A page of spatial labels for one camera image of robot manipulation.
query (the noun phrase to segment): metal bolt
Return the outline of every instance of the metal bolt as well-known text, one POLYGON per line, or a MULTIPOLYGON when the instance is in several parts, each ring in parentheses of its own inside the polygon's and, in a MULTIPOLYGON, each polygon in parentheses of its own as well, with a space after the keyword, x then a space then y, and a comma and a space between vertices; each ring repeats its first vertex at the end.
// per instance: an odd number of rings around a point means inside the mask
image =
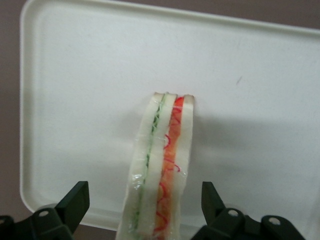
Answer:
POLYGON ((270 217, 269 218, 269 222, 272 223, 273 225, 277 225, 277 226, 281 225, 280 220, 278 218, 275 218, 275 217, 270 217))
POLYGON ((239 216, 239 213, 236 211, 236 210, 229 210, 228 211, 228 214, 232 217, 238 217, 239 216))
POLYGON ((44 216, 46 216, 46 215, 48 215, 48 211, 47 210, 44 210, 44 211, 41 211, 40 213, 39 213, 39 217, 44 217, 44 216))

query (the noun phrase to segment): plastic wrap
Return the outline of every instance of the plastic wrap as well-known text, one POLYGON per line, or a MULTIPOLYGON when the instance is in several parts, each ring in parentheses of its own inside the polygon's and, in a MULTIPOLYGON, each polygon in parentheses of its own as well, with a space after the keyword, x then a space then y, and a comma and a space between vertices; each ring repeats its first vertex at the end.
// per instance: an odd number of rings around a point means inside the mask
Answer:
POLYGON ((179 240, 194 97, 155 93, 142 117, 116 240, 179 240))

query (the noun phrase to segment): white tray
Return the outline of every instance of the white tray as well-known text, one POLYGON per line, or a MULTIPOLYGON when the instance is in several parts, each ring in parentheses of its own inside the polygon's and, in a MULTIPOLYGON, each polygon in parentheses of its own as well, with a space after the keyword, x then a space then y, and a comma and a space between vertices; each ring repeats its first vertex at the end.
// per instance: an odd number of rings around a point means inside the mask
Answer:
POLYGON ((30 0, 21 15, 21 197, 35 211, 89 181, 83 224, 115 230, 154 92, 196 99, 182 198, 202 181, 260 220, 320 235, 320 32, 100 0, 30 0))

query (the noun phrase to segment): mark on tray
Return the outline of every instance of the mark on tray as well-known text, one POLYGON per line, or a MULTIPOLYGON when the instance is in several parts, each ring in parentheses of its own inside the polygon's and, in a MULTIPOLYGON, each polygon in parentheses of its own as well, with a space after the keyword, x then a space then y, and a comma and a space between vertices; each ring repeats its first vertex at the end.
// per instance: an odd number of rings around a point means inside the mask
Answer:
POLYGON ((242 79, 242 76, 239 77, 238 81, 236 81, 236 85, 238 85, 240 83, 241 79, 242 79))

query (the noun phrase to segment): brown background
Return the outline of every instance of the brown background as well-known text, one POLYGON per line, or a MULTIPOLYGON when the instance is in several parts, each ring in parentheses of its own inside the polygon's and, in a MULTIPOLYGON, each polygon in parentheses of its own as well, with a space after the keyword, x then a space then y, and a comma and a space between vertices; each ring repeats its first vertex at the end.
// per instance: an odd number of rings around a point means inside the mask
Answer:
MULTIPOLYGON (((0 0, 0 215, 31 212, 19 193, 19 17, 25 0, 0 0)), ((320 29, 318 0, 129 0, 128 2, 320 29)), ((80 225, 76 240, 113 240, 115 232, 80 225)))

